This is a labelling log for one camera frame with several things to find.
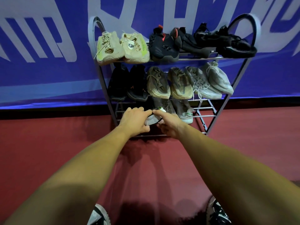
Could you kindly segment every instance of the floor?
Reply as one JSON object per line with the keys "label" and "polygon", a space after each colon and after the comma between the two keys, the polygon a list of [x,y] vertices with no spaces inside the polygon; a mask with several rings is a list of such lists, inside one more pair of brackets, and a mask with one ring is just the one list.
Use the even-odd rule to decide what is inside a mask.
{"label": "floor", "polygon": [[[299,113],[300,107],[224,110],[210,137],[300,180]],[[0,121],[0,221],[111,126],[108,115]],[[203,211],[210,196],[177,140],[138,139],[125,145],[98,203],[113,224],[168,224]]]}

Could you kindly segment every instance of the shoe rack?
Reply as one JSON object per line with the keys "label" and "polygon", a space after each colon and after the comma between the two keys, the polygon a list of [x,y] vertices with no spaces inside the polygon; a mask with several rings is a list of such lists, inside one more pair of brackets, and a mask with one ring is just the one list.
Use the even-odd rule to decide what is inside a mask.
{"label": "shoe rack", "polygon": [[[259,19],[253,15],[253,14],[241,14],[239,15],[237,18],[235,18],[230,25],[228,26],[228,29],[230,30],[231,28],[235,28],[238,23],[243,20],[243,19],[247,19],[248,21],[250,21],[251,25],[252,25],[252,29],[253,29],[253,39],[252,39],[252,46],[255,46],[257,48],[257,41],[259,40],[260,37],[260,32],[261,32],[261,28],[260,28],[260,21]],[[95,26],[98,26],[101,32],[104,32],[104,26],[103,23],[101,22],[100,18],[97,16],[92,16],[89,19],[88,22],[88,41],[89,41],[89,46],[91,49],[91,54],[92,54],[92,58],[94,59],[94,64],[95,64],[95,68],[97,70],[97,74],[100,80],[100,84],[102,87],[102,91],[104,94],[104,97],[106,99],[108,108],[110,110],[113,122],[115,124],[115,126],[118,126],[122,114],[125,112],[124,106],[128,106],[128,105],[132,105],[135,104],[135,101],[123,101],[123,102],[116,102],[116,109],[114,110],[112,107],[112,103],[109,99],[109,96],[107,94],[107,85],[104,81],[104,77],[102,74],[102,68],[101,66],[98,65],[97,60],[95,58],[96,53],[97,53],[97,44],[95,43]],[[189,55],[190,53],[187,52],[180,52],[180,56],[182,56],[183,58],[179,58],[178,61],[200,61],[200,60],[214,60],[216,62],[218,62],[219,60],[222,59],[227,59],[224,58],[222,56],[220,56],[217,52],[212,51],[211,56],[215,55],[214,57],[208,57],[208,58],[197,58],[197,57],[191,57],[191,58],[186,58],[187,55]],[[235,77],[233,83],[232,83],[232,88],[235,90],[236,87],[238,86],[238,83],[240,82],[243,74],[245,73],[249,63],[251,62],[252,57],[250,58],[245,58],[238,73],[237,76]],[[114,65],[110,64],[111,70],[113,71],[114,69]],[[204,129],[204,134],[208,135],[210,133],[210,131],[212,130],[212,127],[214,126],[214,124],[216,123],[216,120],[218,119],[218,117],[220,116],[220,114],[222,113],[224,107],[226,106],[228,100],[230,99],[230,95],[226,95],[224,97],[224,99],[222,100],[222,104],[221,107],[216,110],[215,107],[213,106],[212,102],[209,99],[202,99],[202,102],[200,99],[196,99],[197,95],[195,95],[195,99],[189,99],[189,102],[191,101],[196,101],[198,102],[198,106],[194,108],[194,112],[193,112],[193,117],[194,118],[200,118],[201,123],[203,125],[203,129]],[[202,106],[203,101],[207,101],[206,106]],[[212,111],[212,115],[201,115],[201,111],[203,110],[210,110]],[[204,122],[205,117],[212,117],[212,121],[207,125]],[[137,137],[153,137],[153,136],[166,136],[166,135],[138,135]]]}

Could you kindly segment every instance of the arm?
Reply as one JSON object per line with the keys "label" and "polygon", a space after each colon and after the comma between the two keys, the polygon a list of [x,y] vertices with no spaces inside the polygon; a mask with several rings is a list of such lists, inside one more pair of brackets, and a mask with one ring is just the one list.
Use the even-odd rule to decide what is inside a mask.
{"label": "arm", "polygon": [[115,161],[130,137],[149,132],[151,110],[128,108],[111,133],[85,148],[44,182],[6,221],[9,224],[85,225]]}
{"label": "arm", "polygon": [[158,127],[180,140],[199,174],[229,218],[237,224],[300,224],[300,189],[269,167],[242,155],[176,115]]}

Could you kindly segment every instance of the blue banner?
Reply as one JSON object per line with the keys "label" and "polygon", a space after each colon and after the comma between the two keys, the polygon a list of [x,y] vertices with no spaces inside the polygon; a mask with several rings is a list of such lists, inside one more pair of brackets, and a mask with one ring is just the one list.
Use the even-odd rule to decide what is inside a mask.
{"label": "blue banner", "polygon": [[[87,25],[98,16],[106,31],[210,31],[242,13],[261,21],[258,53],[232,98],[299,96],[300,0],[0,0],[0,109],[105,104],[89,49]],[[251,39],[243,20],[235,33]],[[232,81],[242,60],[219,66]],[[174,63],[174,66],[199,63]],[[110,79],[105,68],[106,82]]]}

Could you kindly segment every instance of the sneaker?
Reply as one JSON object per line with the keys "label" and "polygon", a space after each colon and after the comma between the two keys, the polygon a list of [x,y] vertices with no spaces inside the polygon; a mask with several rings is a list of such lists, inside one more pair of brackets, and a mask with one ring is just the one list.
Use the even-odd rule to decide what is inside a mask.
{"label": "sneaker", "polygon": [[171,91],[165,73],[158,67],[152,66],[148,70],[147,90],[150,95],[157,98],[168,99]]}
{"label": "sneaker", "polygon": [[171,94],[175,99],[190,99],[193,96],[193,88],[187,75],[177,67],[172,67],[168,72],[168,80],[171,81]]}
{"label": "sneaker", "polygon": [[110,225],[110,218],[101,205],[95,205],[87,225]]}
{"label": "sneaker", "polygon": [[125,50],[120,44],[117,33],[113,31],[102,32],[102,36],[98,37],[96,59],[100,66],[113,63],[124,57]]}
{"label": "sneaker", "polygon": [[206,23],[201,23],[194,33],[194,38],[199,47],[227,47],[231,44],[231,38],[220,35],[218,31],[209,32]]}
{"label": "sneaker", "polygon": [[228,34],[228,28],[223,26],[219,30],[219,35],[227,36],[231,39],[229,46],[217,46],[216,52],[225,58],[251,58],[257,53],[257,49],[251,46],[246,39],[233,34]]}
{"label": "sneaker", "polygon": [[231,224],[227,214],[215,199],[214,196],[209,200],[206,208],[206,225],[229,225]]}
{"label": "sneaker", "polygon": [[167,113],[176,114],[175,109],[168,99],[153,98],[155,107],[162,107]]}
{"label": "sneaker", "polygon": [[175,27],[170,35],[174,38],[175,45],[184,51],[190,52],[201,58],[208,58],[210,56],[211,50],[199,47],[194,37],[185,32],[185,27]]}
{"label": "sneaker", "polygon": [[176,109],[178,117],[185,123],[193,123],[193,108],[190,107],[188,100],[171,99],[173,106]]}
{"label": "sneaker", "polygon": [[153,61],[176,62],[179,59],[179,48],[174,44],[174,39],[162,33],[163,26],[159,25],[149,37],[149,51]]}
{"label": "sneaker", "polygon": [[224,73],[218,67],[218,63],[216,63],[215,61],[207,62],[204,66],[202,66],[201,69],[206,73],[211,86],[226,94],[233,94],[233,88],[229,82],[229,79],[226,73]]}
{"label": "sneaker", "polygon": [[142,34],[123,33],[121,45],[125,50],[124,62],[129,64],[142,64],[150,60],[148,46]]}
{"label": "sneaker", "polygon": [[126,98],[128,69],[121,63],[114,63],[115,69],[112,72],[108,83],[107,94],[112,101],[123,101]]}
{"label": "sneaker", "polygon": [[[156,109],[153,110],[162,110],[163,112],[166,112],[162,107],[158,107]],[[155,115],[155,114],[151,114],[147,117],[146,121],[144,122],[144,125],[154,125],[160,122],[160,120],[162,120],[163,118]]]}
{"label": "sneaker", "polygon": [[134,65],[129,73],[127,95],[129,98],[145,102],[149,96],[147,92],[147,79],[145,66]]}
{"label": "sneaker", "polygon": [[187,66],[185,73],[189,76],[190,83],[193,86],[193,94],[196,92],[200,99],[207,98],[217,100],[222,98],[222,93],[210,85],[206,75],[201,69]]}

